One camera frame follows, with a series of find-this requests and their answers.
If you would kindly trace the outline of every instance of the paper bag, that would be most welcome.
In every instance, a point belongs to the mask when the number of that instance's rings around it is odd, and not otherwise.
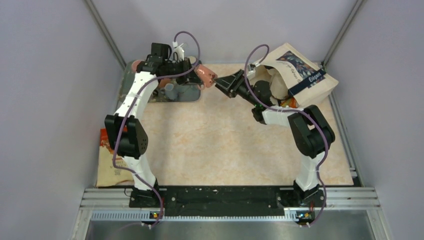
[[[293,95],[299,108],[320,103],[339,83],[328,73],[324,73],[323,70],[320,71],[320,68],[315,63],[309,61],[288,43],[270,52],[262,61],[261,66],[275,68],[280,74],[279,79],[281,80],[282,78],[288,91],[303,80],[310,81],[303,82],[307,86],[305,85],[306,87],[303,90]],[[274,76],[272,80],[277,80],[278,77]]]

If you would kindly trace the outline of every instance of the marble-patterned tabletop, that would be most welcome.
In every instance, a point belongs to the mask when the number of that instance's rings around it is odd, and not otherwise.
[[[206,64],[218,76],[242,64]],[[321,166],[326,185],[352,185],[352,177],[328,99],[317,104],[335,132]],[[264,125],[252,105],[216,87],[196,102],[151,102],[141,123],[149,137],[147,157],[160,185],[292,185],[301,153],[288,127]]]

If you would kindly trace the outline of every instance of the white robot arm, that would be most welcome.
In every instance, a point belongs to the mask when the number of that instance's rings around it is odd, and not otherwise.
[[[146,108],[149,98],[159,84],[159,81],[153,81],[148,83],[149,80],[152,80],[155,77],[156,75],[153,75],[147,71],[141,71],[139,73],[136,73],[131,89],[129,90],[122,105],[118,108],[118,110],[116,110],[114,115],[115,116],[117,115],[118,117],[124,117],[127,111],[129,110],[134,98],[137,98],[135,105],[129,114],[129,118],[134,117],[136,120],[142,119],[143,112]],[[143,85],[147,85],[147,86],[144,87],[140,95],[137,95],[137,92],[139,91],[141,87],[143,87]],[[143,148],[147,148],[147,143],[146,143],[146,146],[143,145],[141,148],[142,148],[141,149],[142,151],[145,150]],[[135,171],[150,186],[155,185],[156,177],[153,175],[152,171],[150,170],[149,162],[147,160],[145,153],[141,154],[138,157],[138,159],[128,155],[125,155],[122,158],[126,162],[128,167],[132,169],[133,171]],[[150,188],[144,183],[142,183],[137,177],[134,177],[134,186],[139,190],[143,190],[143,191],[150,190]]]

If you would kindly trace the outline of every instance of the purple cable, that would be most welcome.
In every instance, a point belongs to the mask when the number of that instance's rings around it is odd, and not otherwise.
[[[178,33],[175,35],[175,37],[174,37],[174,42],[176,41],[177,36],[178,36],[178,35],[180,35],[180,34],[187,34],[187,35],[189,35],[190,37],[192,37],[192,38],[193,38],[194,42],[196,43],[196,45],[197,45],[197,52],[198,52],[196,62],[193,64],[193,66],[192,66],[189,70],[187,70],[187,71],[185,71],[185,72],[183,72],[183,73],[175,74],[175,75],[157,76],[157,77],[152,78],[151,80],[147,81],[147,82],[146,82],[146,84],[144,84],[144,85],[140,88],[140,90],[138,90],[137,95],[140,95],[140,93],[143,91],[143,89],[145,89],[145,87],[146,87],[147,85],[149,85],[149,84],[150,84],[151,82],[153,82],[153,81],[156,81],[156,80],[159,80],[159,79],[172,79],[172,78],[178,78],[178,77],[184,76],[184,75],[186,75],[186,74],[190,73],[191,71],[193,71],[193,70],[195,69],[195,67],[198,65],[198,62],[199,62],[199,59],[200,59],[200,46],[199,46],[199,43],[198,43],[197,39],[195,38],[195,36],[193,36],[193,35],[192,35],[191,33],[189,33],[188,31],[180,31],[180,32],[178,32]],[[148,184],[148,183],[147,183],[147,182],[146,182],[143,178],[141,178],[141,177],[137,174],[137,172],[135,172],[134,170],[132,170],[132,169],[130,169],[130,168],[122,167],[122,166],[118,166],[118,165],[116,164],[116,161],[117,161],[118,146],[119,146],[119,143],[120,143],[120,141],[121,141],[122,132],[124,131],[125,122],[127,121],[128,116],[129,116],[129,114],[130,114],[131,110],[133,109],[134,105],[136,104],[136,101],[137,101],[137,98],[136,98],[136,97],[134,97],[134,100],[132,101],[131,105],[129,106],[128,111],[125,113],[125,116],[123,117],[122,124],[120,125],[119,132],[118,132],[118,136],[117,136],[117,138],[116,138],[115,148],[114,148],[114,150],[113,150],[112,163],[113,163],[113,166],[114,166],[116,169],[127,170],[127,171],[130,171],[131,173],[133,173],[133,174],[135,175],[135,177],[136,177],[138,180],[140,180],[143,184],[145,184],[146,186],[148,186],[148,187],[149,187],[149,188],[150,188],[150,189],[154,192],[154,194],[157,196],[157,198],[159,199],[159,203],[160,203],[160,212],[159,212],[159,217],[158,217],[158,218],[156,219],[156,221],[155,221],[155,222],[151,225],[151,227],[154,227],[154,226],[156,226],[156,225],[159,223],[159,220],[160,220],[160,218],[162,218],[162,215],[163,215],[163,212],[164,212],[164,202],[162,201],[161,195],[159,195],[159,192],[158,192],[155,188],[153,188],[153,186],[151,186],[151,185],[150,185],[150,184]]]
[[[268,56],[268,53],[270,52],[270,46],[268,46],[267,44],[261,44],[257,47],[255,47],[253,49],[253,51],[249,54],[249,56],[247,57],[246,63],[244,64],[244,82],[246,83],[247,89],[249,90],[250,94],[252,94],[252,96],[254,97],[254,99],[260,103],[262,106],[264,106],[265,108],[275,111],[275,112],[282,112],[282,113],[287,113],[287,112],[293,112],[293,113],[300,113],[303,116],[305,116],[314,126],[315,128],[318,130],[319,134],[321,135],[322,139],[324,140],[324,146],[325,146],[325,153],[324,153],[324,157],[322,158],[322,160],[316,165],[316,178],[318,179],[319,183],[322,185],[322,189],[324,192],[324,203],[322,204],[321,209],[318,212],[318,215],[316,216],[316,218],[309,224],[309,226],[312,226],[315,224],[315,222],[320,218],[321,214],[324,211],[324,207],[326,205],[327,202],[327,189],[326,189],[326,185],[324,184],[323,180],[321,179],[320,176],[320,166],[324,163],[324,161],[326,160],[328,154],[329,154],[329,143],[327,142],[326,136],[324,135],[323,130],[320,128],[320,126],[318,126],[318,124],[314,121],[314,119],[312,119],[311,116],[309,116],[309,114],[307,114],[304,111],[298,110],[298,109],[276,109],[276,108],[272,108],[270,106],[267,106],[266,104],[264,104],[261,100],[259,100],[259,98],[255,95],[255,93],[253,92],[251,85],[249,83],[248,77],[247,77],[247,72],[248,72],[248,64],[249,64],[249,60],[251,59],[252,55],[256,52],[256,50],[258,50],[261,47],[266,47],[266,54],[265,56],[259,61],[259,63],[262,63],[262,61]]]

